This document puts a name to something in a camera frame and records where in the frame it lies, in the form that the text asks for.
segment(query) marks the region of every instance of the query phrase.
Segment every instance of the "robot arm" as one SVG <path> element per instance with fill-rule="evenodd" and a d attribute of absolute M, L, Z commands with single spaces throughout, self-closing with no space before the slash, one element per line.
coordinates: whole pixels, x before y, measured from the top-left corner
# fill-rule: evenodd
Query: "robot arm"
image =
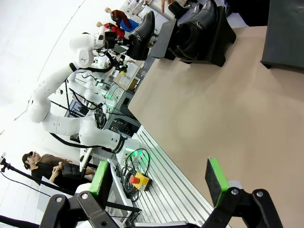
<path fill-rule="evenodd" d="M 92 81 L 88 81 L 85 85 L 82 85 L 75 80 L 75 77 L 76 73 L 73 72 L 67 79 L 68 87 L 77 94 L 82 95 L 86 100 L 96 104 L 103 103 L 112 107 L 115 105 L 114 101 L 104 98 L 104 95 L 106 94 L 105 90 L 92 84 L 95 83 L 93 79 Z"/>
<path fill-rule="evenodd" d="M 95 37 L 90 34 L 82 34 L 73 39 L 70 46 L 76 54 L 76 61 L 38 82 L 29 107 L 29 117 L 35 123 L 42 123 L 45 130 L 50 133 L 61 135 L 78 133 L 82 145 L 99 145 L 109 148 L 117 155 L 119 154 L 119 162 L 123 163 L 124 157 L 128 156 L 130 149 L 136 150 L 144 147 L 138 140 L 126 139 L 110 130 L 100 130 L 94 119 L 90 117 L 69 118 L 50 112 L 51 102 L 48 97 L 77 69 L 91 66 L 94 60 L 93 50 L 103 47 L 103 37 L 100 33 Z"/>

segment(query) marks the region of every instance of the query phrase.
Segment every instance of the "glasses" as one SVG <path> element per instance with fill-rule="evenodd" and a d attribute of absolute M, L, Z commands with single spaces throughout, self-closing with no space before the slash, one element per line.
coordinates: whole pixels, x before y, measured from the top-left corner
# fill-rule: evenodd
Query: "glasses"
<path fill-rule="evenodd" d="M 31 158 L 31 159 L 33 159 L 34 158 L 34 153 L 31 151 L 30 153 L 28 153 L 29 154 L 29 157 L 28 158 Z"/>

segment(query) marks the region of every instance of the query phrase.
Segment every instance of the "shoe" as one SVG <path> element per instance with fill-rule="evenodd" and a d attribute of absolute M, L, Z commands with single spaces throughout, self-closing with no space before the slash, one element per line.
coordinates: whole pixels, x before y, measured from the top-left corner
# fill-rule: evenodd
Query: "shoe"
<path fill-rule="evenodd" d="M 194 17 L 195 15 L 197 15 L 201 11 L 202 8 L 203 8 L 202 4 L 200 4 L 200 3 L 197 4 L 194 8 L 193 13 L 191 13 L 191 17 Z"/>
<path fill-rule="evenodd" d="M 132 44 L 127 50 L 127 55 L 134 60 L 146 60 L 149 49 L 147 48 L 150 38 L 154 33 L 155 18 L 154 12 L 147 13 L 142 23 L 129 35 Z"/>
<path fill-rule="evenodd" d="M 204 49 L 204 46 L 210 42 L 210 34 L 217 21 L 217 5 L 214 0 L 208 0 L 199 13 L 179 25 L 179 43 L 176 48 L 186 58 L 197 59 L 204 50 L 207 52 L 209 47 Z"/>

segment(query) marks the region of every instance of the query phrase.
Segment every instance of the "white wall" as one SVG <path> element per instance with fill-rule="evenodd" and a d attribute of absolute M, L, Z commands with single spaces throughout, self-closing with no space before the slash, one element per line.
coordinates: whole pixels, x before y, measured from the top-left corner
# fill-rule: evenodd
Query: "white wall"
<path fill-rule="evenodd" d="M 123 2 L 0 1 L 0 132 L 5 129 L 0 135 L 0 144 L 2 151 L 8 154 L 7 161 L 14 167 L 26 171 L 21 157 L 33 150 L 74 161 L 79 159 L 78 149 L 61 144 L 41 125 L 30 122 L 26 115 L 17 121 L 13 119 L 25 110 L 40 73 L 43 79 L 60 66 L 73 61 L 73 54 L 69 50 L 70 39 L 82 32 L 94 33 L 97 21 L 110 22 L 110 15 L 104 12 L 104 8 L 118 9 Z M 52 108 L 52 111 L 55 114 L 63 113 L 56 108 Z M 12 171 L 6 171 L 5 175 L 37 187 L 36 183 Z M 38 194 L 35 191 L 6 180 L 2 175 L 0 186 L 0 215 L 40 223 L 43 213 L 36 210 Z"/>

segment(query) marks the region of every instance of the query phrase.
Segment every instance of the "workbench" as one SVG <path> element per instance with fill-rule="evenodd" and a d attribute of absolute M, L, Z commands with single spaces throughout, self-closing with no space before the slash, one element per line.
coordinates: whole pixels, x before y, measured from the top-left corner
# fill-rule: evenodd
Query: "workbench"
<path fill-rule="evenodd" d="M 269 191 L 284 227 L 302 227 L 304 74 L 260 63 L 266 27 L 234 31 L 223 67 L 155 60 L 129 109 L 209 203 L 211 156 L 245 191 Z"/>

